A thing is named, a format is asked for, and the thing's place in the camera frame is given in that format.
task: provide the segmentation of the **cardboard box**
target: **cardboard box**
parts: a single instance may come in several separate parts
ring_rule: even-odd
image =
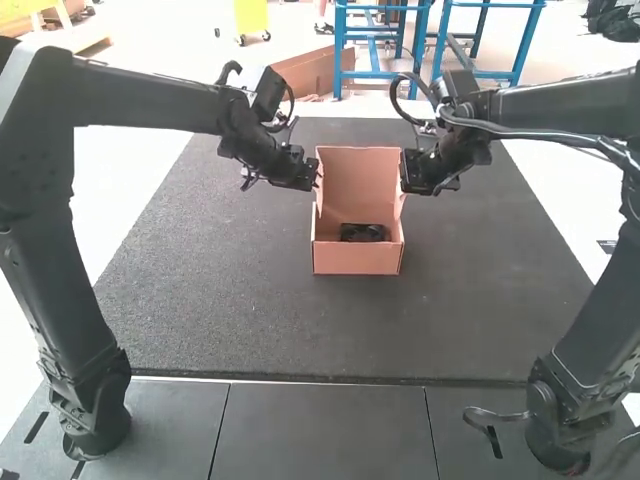
[[[334,58],[334,47],[330,45],[274,63],[271,68],[286,80],[296,98],[325,95],[333,92]],[[354,47],[342,50],[341,62],[343,70],[355,70]]]
[[[317,181],[311,220],[313,273],[397,275],[404,251],[400,214],[399,148],[318,147],[322,178]],[[343,223],[382,224],[384,242],[340,241]]]

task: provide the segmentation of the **cable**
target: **cable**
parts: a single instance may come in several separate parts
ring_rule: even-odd
[[[291,105],[289,108],[289,114],[287,115],[286,119],[281,123],[274,124],[274,125],[265,125],[264,128],[269,133],[281,132],[284,129],[284,127],[289,125],[289,122],[291,121],[291,117],[293,116],[293,107],[296,104],[296,99],[293,94],[293,89],[291,88],[291,85],[285,82],[284,86],[287,89],[287,93],[289,94],[289,104]]]
[[[238,75],[242,72],[242,67],[235,60],[230,60],[223,65],[220,76],[218,77],[218,80],[215,81],[214,85],[226,85],[229,74],[232,71],[236,72]]]
[[[418,127],[424,127],[428,123],[428,120],[412,117],[407,112],[402,110],[402,107],[400,107],[400,105],[398,104],[398,85],[400,85],[400,83],[403,82],[404,80],[410,80],[412,82],[415,82],[416,85],[418,85],[418,88],[420,89],[420,91],[427,96],[427,99],[432,104],[434,104],[433,93],[431,93],[427,84],[422,81],[422,79],[420,78],[420,75],[413,72],[400,72],[398,73],[397,76],[393,78],[393,80],[391,81],[391,84],[389,85],[389,100],[391,100],[391,105],[393,105],[393,109],[404,120],[406,120],[412,125],[416,125]]]
[[[560,130],[522,129],[515,130],[486,120],[461,118],[449,105],[440,105],[436,115],[445,122],[466,128],[477,128],[493,134],[495,140],[541,140],[569,147],[591,148],[599,151],[626,173],[640,181],[640,164],[631,156],[629,148],[601,135],[581,135]]]

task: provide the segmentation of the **blue metal frame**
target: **blue metal frame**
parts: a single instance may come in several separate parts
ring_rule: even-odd
[[[422,64],[424,55],[424,41],[427,30],[427,20],[429,18],[429,9],[431,1],[420,0],[417,6],[408,6],[408,0],[401,0],[400,5],[358,5],[347,4],[347,0],[336,0],[336,26],[335,26],[335,51],[334,51],[334,76],[333,76],[333,96],[336,99],[342,98],[342,80],[345,78],[379,78],[392,79],[397,72],[383,72],[380,70],[380,59],[378,58],[378,50],[376,42],[378,40],[393,40],[396,43],[395,58],[402,56],[402,44],[404,41],[404,30],[406,24],[407,11],[416,10],[420,19],[418,28],[414,37],[414,50],[417,48],[418,55],[414,52],[414,70],[416,66]],[[400,18],[397,27],[388,25],[388,19],[385,19],[385,25],[374,25],[371,10],[399,11]],[[368,26],[366,27],[350,27],[347,25],[347,10],[364,11]],[[371,59],[371,70],[342,70],[341,58],[347,40],[366,40],[369,45],[369,57]],[[409,98],[415,100],[416,85],[411,85]]]
[[[442,16],[440,17],[440,27],[438,29],[438,33],[427,34],[427,37],[431,37],[431,38],[435,37],[437,39],[436,49],[435,49],[434,58],[433,58],[433,70],[431,72],[431,80],[432,81],[436,80],[442,75],[442,72],[441,72],[442,57],[444,55],[445,48],[448,45],[453,50],[456,57],[458,58],[458,61],[462,64],[462,66],[473,70],[473,73],[476,76],[476,78],[508,80],[511,86],[517,85],[520,80],[520,76],[522,75],[524,62],[527,58],[527,53],[529,53],[529,47],[531,46],[531,41],[533,40],[533,34],[535,32],[536,25],[540,17],[540,13],[545,6],[546,6],[545,0],[533,0],[533,3],[527,3],[527,4],[509,3],[509,2],[492,3],[491,0],[482,0],[482,1],[444,0],[444,6],[442,9]],[[451,10],[453,7],[470,7],[470,8],[479,7],[481,9],[480,17],[478,19],[478,24],[476,26],[476,31],[474,34],[461,35],[461,34],[450,34],[447,32],[447,29],[449,27],[449,19],[451,17]],[[511,71],[489,72],[489,71],[475,70],[475,66],[473,64],[472,59],[476,58],[478,55],[478,49],[480,48],[480,41],[482,39],[484,24],[487,18],[487,13],[489,8],[528,8],[531,10],[531,12],[529,13],[529,19],[527,20],[527,25],[525,26],[524,32],[522,34],[520,47],[518,48],[518,53],[516,54],[516,59],[513,63],[513,67]],[[473,38],[473,47],[471,48],[469,56],[466,55],[462,47],[458,44],[458,42],[456,41],[457,38]]]

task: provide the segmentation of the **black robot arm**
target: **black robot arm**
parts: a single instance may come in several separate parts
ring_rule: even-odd
[[[166,128],[221,137],[218,153],[260,178],[309,191],[317,161],[270,122],[287,87],[273,70],[226,85],[119,70],[0,37],[0,267],[39,344],[39,366],[60,412],[65,451],[85,460],[127,435],[127,356],[100,312],[74,236],[69,201],[74,127]]]
[[[640,364],[640,73],[628,68],[537,86],[482,91],[469,71],[445,72],[427,87],[407,73],[391,85],[391,99],[406,120],[395,89],[418,82],[443,129],[430,150],[405,149],[402,187],[438,195],[460,188],[460,174],[491,163],[489,143],[545,140],[598,150],[624,172],[621,213],[626,222],[609,264],[565,336],[538,358],[527,386],[526,440],[545,466],[565,475],[584,473],[596,435],[614,421]],[[465,420],[476,428],[468,414]],[[494,420],[500,416],[480,411]],[[610,475],[640,448],[640,430],[626,437],[606,464]]]

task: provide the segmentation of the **metal bar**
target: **metal bar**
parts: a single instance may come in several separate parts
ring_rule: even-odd
[[[365,10],[364,16],[367,18],[367,24],[373,27],[373,17],[371,16],[371,10]],[[373,72],[380,71],[380,59],[378,58],[378,47],[376,46],[376,38],[373,35],[367,35],[367,42],[369,43],[369,59],[371,60],[371,70]]]
[[[398,32],[398,27],[385,27],[384,25],[374,25],[373,27],[350,27],[347,25],[347,32]]]
[[[419,0],[418,1],[418,5],[422,5],[424,3],[424,0]],[[422,14],[423,14],[424,10],[418,10],[416,12],[416,30],[413,32],[413,43],[411,44],[411,56],[413,58],[416,58],[416,50],[418,48],[418,29],[417,26],[420,25],[420,22],[422,21]]]
[[[398,75],[398,72],[373,72],[366,70],[345,70],[342,72],[342,78],[380,78],[392,79]]]
[[[427,35],[427,24],[429,23],[429,8],[431,7],[431,0],[420,0],[418,5],[426,5],[427,8],[422,11],[420,15],[420,22],[416,23],[416,52],[413,57],[413,72],[420,75],[422,69],[422,59],[424,57],[424,44]],[[409,87],[409,100],[415,100],[418,94],[418,85],[415,82],[411,82]]]
[[[373,37],[369,37],[369,59],[371,60],[371,70],[380,71],[380,59],[378,58],[378,48]]]
[[[373,23],[373,16],[371,15],[371,10],[365,10],[364,16],[367,19],[367,26],[375,27],[375,24]]]
[[[475,37],[475,33],[452,33],[451,35],[454,36],[454,38],[461,38],[463,40],[469,40]],[[435,32],[427,32],[427,38],[438,38],[438,34]]]
[[[452,2],[454,7],[485,7],[484,2]],[[546,7],[545,3],[492,3],[491,8],[531,8],[534,10],[540,10]]]
[[[389,5],[387,7],[387,10],[398,10],[398,11],[409,11],[409,10],[420,10],[420,9],[428,9],[429,7],[431,7],[431,5],[426,6],[426,5],[417,5],[417,6],[396,6],[396,5]],[[373,10],[380,10],[380,5],[342,5],[342,4],[338,4],[336,5],[336,10],[340,9],[340,10],[369,10],[369,9],[373,9]]]
[[[476,58],[478,56],[478,50],[480,49],[480,40],[482,40],[482,33],[484,32],[484,23],[487,20],[487,13],[489,12],[489,4],[491,0],[482,0],[482,3],[486,3],[486,7],[480,9],[480,16],[478,17],[478,24],[476,25],[476,33],[473,36],[473,47],[469,52],[469,57]]]
[[[406,6],[408,0],[401,0],[400,5]],[[396,58],[402,57],[402,46],[404,44],[404,29],[407,21],[407,11],[400,12],[400,18],[398,19],[398,38],[396,39]]]
[[[347,0],[336,0],[336,7],[341,2],[346,3]],[[333,98],[342,99],[342,79],[344,78],[342,72],[342,49],[344,48],[345,28],[347,26],[347,11],[344,9],[336,8],[335,13],[335,45],[333,50]]]
[[[473,70],[475,68],[473,61],[467,56],[462,46],[456,41],[455,38],[453,38],[453,35],[451,35],[450,33],[447,34],[447,43],[449,44],[449,47],[451,47],[451,50],[456,55],[463,68],[465,68],[466,70]]]
[[[440,16],[440,26],[438,27],[438,39],[436,41],[436,50],[433,54],[433,68],[431,70],[431,81],[440,78],[440,67],[442,65],[442,57],[446,48],[447,29],[449,28],[449,18],[451,17],[451,8],[453,2],[444,0],[442,6],[442,15]]]
[[[488,78],[493,80],[511,80],[513,72],[492,72],[489,70],[474,70],[473,76],[476,78]]]
[[[545,0],[534,0],[534,2],[536,5],[540,5],[542,7],[545,6]],[[538,24],[540,13],[540,8],[534,8],[529,13],[529,19],[527,20],[527,25],[524,27],[524,33],[522,35],[520,47],[518,48],[516,59],[513,62],[513,68],[511,69],[511,71],[513,72],[513,78],[511,78],[512,87],[517,85],[520,81],[520,75],[522,74],[524,61],[527,59],[527,53],[529,53],[529,47],[531,46],[531,41],[533,40],[533,34],[536,31],[536,25]]]
[[[345,40],[369,40],[369,37],[374,37],[376,40],[395,40],[397,38],[396,35],[380,34],[363,35],[361,33],[347,33],[343,35]]]

